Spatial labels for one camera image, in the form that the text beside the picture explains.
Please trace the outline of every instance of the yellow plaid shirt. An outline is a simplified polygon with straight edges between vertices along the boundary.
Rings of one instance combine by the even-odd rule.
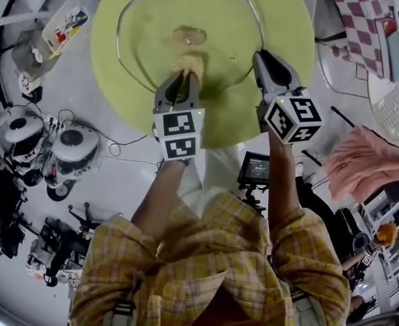
[[[98,227],[71,313],[72,325],[101,325],[126,299],[134,274],[139,325],[190,325],[220,286],[252,319],[294,325],[289,283],[314,298],[328,325],[344,324],[350,290],[322,220],[298,209],[269,234],[265,219],[221,194],[199,220],[181,200],[157,243],[123,217]],[[272,242],[273,268],[267,261]]]

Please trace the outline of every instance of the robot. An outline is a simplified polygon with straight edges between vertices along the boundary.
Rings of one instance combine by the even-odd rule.
[[[35,116],[12,121],[5,132],[5,140],[12,146],[3,160],[29,187],[43,179],[42,170],[50,149],[48,134],[44,133],[43,121]]]
[[[52,200],[64,200],[74,184],[93,168],[99,142],[98,133],[81,124],[72,124],[58,134],[43,171]]]
[[[284,144],[312,140],[324,125],[317,101],[301,85],[296,71],[267,50],[255,52],[252,67],[263,99],[257,107],[261,132],[269,126]],[[200,107],[198,82],[190,72],[170,76],[155,93],[153,132],[164,160],[195,157],[201,146],[206,110]]]

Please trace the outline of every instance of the chair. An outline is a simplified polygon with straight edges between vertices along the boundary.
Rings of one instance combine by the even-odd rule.
[[[80,217],[77,214],[74,214],[73,209],[75,208],[73,205],[69,205],[69,213],[75,218],[77,219],[80,224],[90,230],[96,230],[96,228],[102,224],[101,221],[99,222],[95,222],[92,221],[91,219],[91,213],[90,213],[90,203],[85,203],[85,219],[83,217]]]
[[[27,201],[23,197],[25,192],[26,189],[20,190],[14,183],[13,174],[0,169],[0,254],[9,258],[17,256],[18,245],[24,238],[18,210]]]

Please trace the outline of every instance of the white floor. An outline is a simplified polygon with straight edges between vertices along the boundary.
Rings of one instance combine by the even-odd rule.
[[[39,106],[43,112],[51,115],[58,115],[59,110],[64,108],[72,109],[78,118],[87,120],[120,143],[137,139],[143,134],[121,120],[98,87],[90,59],[90,28],[89,23],[72,41],[69,51],[62,55],[56,66],[46,75],[43,83],[43,100]],[[336,89],[366,95],[365,82],[355,78],[355,65],[334,59],[325,50],[322,50],[322,54],[325,67]],[[18,90],[17,70],[11,60],[11,52],[5,53],[2,58],[1,74],[10,100],[14,104],[26,104]],[[333,92],[326,86],[318,62],[309,90],[311,95],[319,100],[327,125],[318,133],[313,143],[295,148],[297,161],[306,162],[307,174],[318,168],[307,158],[301,158],[300,150],[302,148],[315,150],[322,158],[327,156],[333,145],[349,131],[349,126],[330,110],[331,105],[339,108],[355,124],[364,124],[382,134],[375,123],[369,101]],[[21,111],[13,109],[14,115],[22,114]],[[102,139],[102,144],[104,146],[102,155],[111,157],[107,148],[108,141]],[[5,147],[5,143],[0,137],[0,147],[2,146]],[[240,160],[243,160],[246,151],[268,153],[268,150],[267,137],[259,136],[244,142],[244,147],[240,145]],[[118,158],[141,161],[141,163],[102,158],[100,168],[86,175],[65,201],[50,200],[45,191],[45,183],[41,183],[28,190],[29,201],[22,206],[22,210],[36,228],[41,228],[47,215],[57,217],[78,228],[79,224],[68,214],[67,206],[73,204],[81,207],[84,202],[91,204],[92,214],[96,217],[107,218],[111,214],[120,212],[130,218],[153,181],[157,170],[155,164],[162,158],[160,147],[153,138],[147,137],[138,143],[123,147]],[[203,173],[203,157],[198,158],[197,165],[200,174]],[[332,202],[327,183],[318,187],[316,192],[334,210],[338,206],[354,203],[352,199],[346,199],[340,204]],[[267,194],[261,195],[260,199],[265,204]],[[46,287],[44,282],[35,280],[26,273],[25,260],[33,239],[32,234],[26,233],[19,254],[13,260],[0,257],[0,304],[32,325],[66,325],[69,308],[67,288],[64,285],[58,285],[56,288]]]

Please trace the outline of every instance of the red object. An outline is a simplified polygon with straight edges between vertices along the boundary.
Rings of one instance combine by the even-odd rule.
[[[67,36],[62,31],[58,31],[56,33],[56,38],[58,39],[59,42],[67,40]]]

